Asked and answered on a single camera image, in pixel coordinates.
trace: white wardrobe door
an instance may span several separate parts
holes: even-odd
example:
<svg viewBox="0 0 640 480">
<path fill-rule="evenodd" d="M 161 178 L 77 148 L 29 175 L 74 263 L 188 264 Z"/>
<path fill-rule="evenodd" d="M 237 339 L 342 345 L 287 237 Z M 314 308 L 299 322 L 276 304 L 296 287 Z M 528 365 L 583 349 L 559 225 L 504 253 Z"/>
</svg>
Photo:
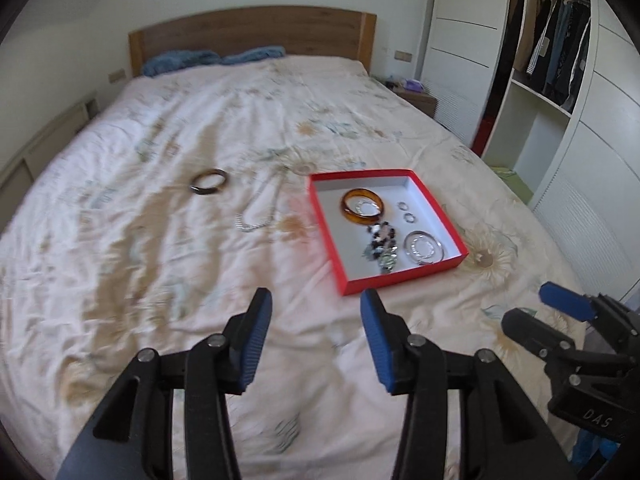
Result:
<svg viewBox="0 0 640 480">
<path fill-rule="evenodd" d="M 435 119 L 470 146 L 494 80 L 509 0 L 435 0 L 422 82 Z"/>
<path fill-rule="evenodd" d="M 640 272 L 640 181 L 580 123 L 535 209 L 588 294 L 621 299 Z"/>
<path fill-rule="evenodd" d="M 640 278 L 640 56 L 604 0 L 598 8 L 586 103 L 534 212 L 588 293 L 622 299 Z"/>
</svg>

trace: brown bangle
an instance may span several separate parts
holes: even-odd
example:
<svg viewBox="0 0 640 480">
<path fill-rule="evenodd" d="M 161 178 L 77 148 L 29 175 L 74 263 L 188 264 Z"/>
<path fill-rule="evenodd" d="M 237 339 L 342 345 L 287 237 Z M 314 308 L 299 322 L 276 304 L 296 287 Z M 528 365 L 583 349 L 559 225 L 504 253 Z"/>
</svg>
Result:
<svg viewBox="0 0 640 480">
<path fill-rule="evenodd" d="M 197 182 L 205 177 L 205 176 L 209 176 L 209 175 L 219 175 L 222 177 L 222 182 L 220 184 L 218 184 L 217 186 L 212 186 L 212 187 L 199 187 L 196 186 Z M 222 170 L 207 170 L 207 171 L 203 171 L 202 173 L 197 174 L 196 176 L 194 176 L 191 179 L 191 185 L 189 186 L 189 188 L 197 195 L 210 195 L 210 194 L 214 194 L 219 192 L 223 187 L 225 187 L 226 181 L 229 179 L 229 176 L 227 174 L 226 171 L 222 171 Z"/>
<path fill-rule="evenodd" d="M 364 198 L 372 200 L 380 209 L 380 213 L 378 213 L 377 215 L 363 215 L 355 212 L 347 204 L 347 200 L 355 196 L 362 196 Z M 343 195 L 342 200 L 340 200 L 340 210 L 349 222 L 354 222 L 361 225 L 371 225 L 379 222 L 380 219 L 384 216 L 385 204 L 382 202 L 382 199 L 373 191 L 369 191 L 368 189 L 359 187 L 356 189 L 351 189 Z"/>
</svg>

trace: blue cloth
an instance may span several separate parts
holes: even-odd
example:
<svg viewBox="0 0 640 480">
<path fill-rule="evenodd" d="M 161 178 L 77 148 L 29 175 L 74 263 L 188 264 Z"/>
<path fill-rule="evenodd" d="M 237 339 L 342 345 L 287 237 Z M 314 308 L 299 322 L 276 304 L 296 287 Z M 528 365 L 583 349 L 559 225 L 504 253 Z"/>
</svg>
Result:
<svg viewBox="0 0 640 480">
<path fill-rule="evenodd" d="M 269 57 L 284 57 L 285 54 L 282 46 L 261 46 L 247 50 L 242 54 L 226 57 L 220 57 L 212 50 L 171 50 L 147 61 L 142 67 L 142 74 L 147 77 L 155 77 L 192 66 L 237 65 L 260 61 Z"/>
<path fill-rule="evenodd" d="M 571 0 L 562 0 L 560 5 L 560 15 L 558 16 L 558 24 L 556 25 L 554 44 L 551 48 L 551 58 L 549 60 L 549 67 L 546 69 L 545 83 L 548 85 L 553 84 L 556 79 L 556 72 L 558 71 L 558 64 L 560 63 L 560 53 L 562 52 L 562 46 L 564 45 L 566 33 L 569 29 L 573 5 Z"/>
<path fill-rule="evenodd" d="M 268 57 L 284 57 L 285 51 L 283 46 L 260 46 L 258 48 L 252 48 L 242 54 L 235 54 L 233 56 L 225 56 L 222 58 L 220 64 L 223 65 L 239 65 L 242 63 L 251 63 L 253 61 L 260 61 L 267 59 Z"/>
<path fill-rule="evenodd" d="M 211 50 L 171 50 L 147 61 L 142 67 L 142 74 L 155 77 L 192 66 L 217 65 L 220 61 L 220 56 Z"/>
<path fill-rule="evenodd" d="M 587 465 L 591 457 L 598 450 L 605 459 L 611 460 L 618 450 L 618 444 L 606 438 L 596 436 L 587 430 L 580 430 L 578 440 L 574 446 L 574 452 L 571 456 L 571 464 L 576 470 L 580 470 Z"/>
</svg>

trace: shelf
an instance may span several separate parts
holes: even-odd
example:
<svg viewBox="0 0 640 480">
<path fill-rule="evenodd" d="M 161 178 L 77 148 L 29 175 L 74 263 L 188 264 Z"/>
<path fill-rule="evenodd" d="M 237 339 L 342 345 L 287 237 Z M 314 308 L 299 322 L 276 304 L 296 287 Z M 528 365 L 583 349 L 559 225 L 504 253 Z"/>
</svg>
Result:
<svg viewBox="0 0 640 480">
<path fill-rule="evenodd" d="M 529 86 L 524 82 L 524 79 L 525 79 L 525 77 L 522 74 L 518 73 L 518 72 L 514 72 L 513 76 L 511 77 L 511 81 L 514 84 L 518 85 L 520 88 L 524 88 L 527 92 L 531 92 L 537 98 L 539 98 L 540 100 L 544 101 L 549 106 L 551 106 L 551 107 L 555 108 L 556 110 L 558 110 L 561 114 L 564 114 L 567 117 L 571 118 L 571 114 L 569 112 L 567 112 L 564 108 L 562 108 L 560 105 L 557 105 L 551 99 L 548 99 L 547 97 L 544 97 L 542 94 L 539 94 L 535 90 L 529 88 Z"/>
<path fill-rule="evenodd" d="M 556 104 L 512 79 L 482 160 L 513 170 L 535 193 L 562 142 L 569 115 Z"/>
</svg>

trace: purple object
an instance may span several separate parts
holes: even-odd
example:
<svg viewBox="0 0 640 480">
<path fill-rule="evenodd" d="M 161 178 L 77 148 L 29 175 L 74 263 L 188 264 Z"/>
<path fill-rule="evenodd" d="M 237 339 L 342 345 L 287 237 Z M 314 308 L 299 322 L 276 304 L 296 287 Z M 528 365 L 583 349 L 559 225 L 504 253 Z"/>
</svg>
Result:
<svg viewBox="0 0 640 480">
<path fill-rule="evenodd" d="M 417 79 L 407 79 L 404 88 L 412 92 L 422 92 L 422 83 Z"/>
</svg>

